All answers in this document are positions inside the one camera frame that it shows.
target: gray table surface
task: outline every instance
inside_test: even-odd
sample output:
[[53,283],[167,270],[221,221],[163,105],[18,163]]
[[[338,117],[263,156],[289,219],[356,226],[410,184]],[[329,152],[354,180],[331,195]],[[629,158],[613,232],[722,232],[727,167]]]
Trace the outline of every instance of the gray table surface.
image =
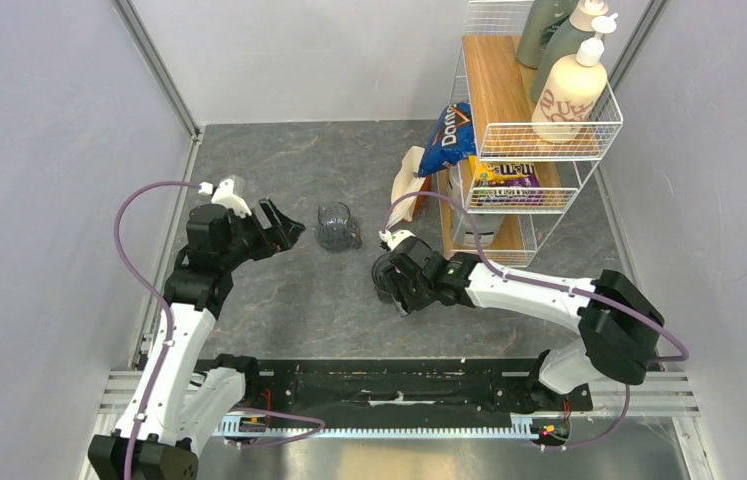
[[[203,358],[235,353],[259,358],[533,357],[567,344],[573,334],[546,321],[503,310],[433,305],[400,317],[378,300],[370,267],[382,253],[376,230],[393,178],[412,145],[424,146],[431,121],[286,123],[208,127],[192,179],[219,182],[236,174],[250,204],[271,198],[309,227],[293,250],[249,262],[234,274]],[[187,212],[205,201],[189,193],[175,248],[185,244]],[[346,203],[362,229],[358,250],[329,253],[314,238],[317,206]],[[535,216],[536,224],[551,218]],[[402,224],[441,247],[440,213],[426,202]],[[539,236],[546,228],[539,228]],[[594,182],[576,200],[529,270],[597,276],[619,269],[602,199]]]

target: green bottle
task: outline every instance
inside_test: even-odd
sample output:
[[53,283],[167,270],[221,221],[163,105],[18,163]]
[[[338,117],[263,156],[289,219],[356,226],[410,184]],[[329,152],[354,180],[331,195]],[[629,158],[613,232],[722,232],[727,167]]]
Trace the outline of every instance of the green bottle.
[[582,42],[594,36],[594,28],[591,22],[605,15],[609,11],[609,6],[604,0],[579,0],[576,9],[570,14],[565,21],[556,30],[547,44],[544,51],[544,57],[538,66],[538,73],[535,75],[535,83],[532,84],[532,90],[529,96],[533,102],[538,102],[541,93],[544,91],[544,84],[547,83],[547,77],[550,76],[550,70],[560,58],[573,55],[579,50]]
[[520,36],[517,61],[525,67],[538,68],[550,38],[574,8],[576,0],[535,0]]

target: bottle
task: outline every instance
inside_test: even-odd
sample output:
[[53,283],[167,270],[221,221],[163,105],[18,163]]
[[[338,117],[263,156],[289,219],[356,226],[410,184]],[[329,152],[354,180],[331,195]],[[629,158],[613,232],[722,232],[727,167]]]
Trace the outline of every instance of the bottle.
[[572,55],[579,49],[579,45],[594,34],[591,21],[594,18],[605,15],[609,11],[604,0],[579,0],[576,10],[556,31],[547,44],[544,57],[538,66],[538,74],[535,75],[535,83],[529,92],[533,102],[538,102],[538,97],[544,91],[544,83],[550,75],[550,69],[559,58]]
[[517,46],[517,61],[538,68],[547,43],[576,8],[577,0],[535,0]]
[[587,122],[594,103],[608,81],[600,63],[605,51],[602,37],[617,29],[617,14],[597,17],[593,38],[582,42],[575,55],[562,57],[550,70],[541,98],[532,112],[535,134],[550,143],[566,143],[579,134],[581,125],[546,125],[544,122]]

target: white container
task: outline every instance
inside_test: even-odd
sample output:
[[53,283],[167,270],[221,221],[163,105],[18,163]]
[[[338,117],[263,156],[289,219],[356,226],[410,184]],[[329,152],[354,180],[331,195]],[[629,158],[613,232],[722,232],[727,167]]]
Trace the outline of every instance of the white container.
[[582,129],[582,125],[570,122],[588,122],[608,81],[606,69],[600,63],[605,51],[601,38],[615,31],[616,17],[617,14],[595,18],[594,38],[582,42],[575,55],[562,57],[553,65],[532,113],[532,122],[536,123],[532,129],[541,139],[550,143],[570,142]]

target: white wall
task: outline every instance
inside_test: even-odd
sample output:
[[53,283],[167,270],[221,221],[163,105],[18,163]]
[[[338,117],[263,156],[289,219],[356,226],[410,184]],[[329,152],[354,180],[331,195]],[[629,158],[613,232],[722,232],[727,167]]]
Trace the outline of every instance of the white wall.
[[[467,0],[134,0],[201,124],[437,118]],[[616,0],[614,64],[647,0]]]
[[[141,305],[114,213],[140,185],[180,178],[187,149],[110,2],[0,2],[0,478],[78,474]],[[144,271],[172,195],[127,215]]]
[[747,9],[717,3],[669,3],[603,168],[643,289],[691,350],[710,454],[746,480]]

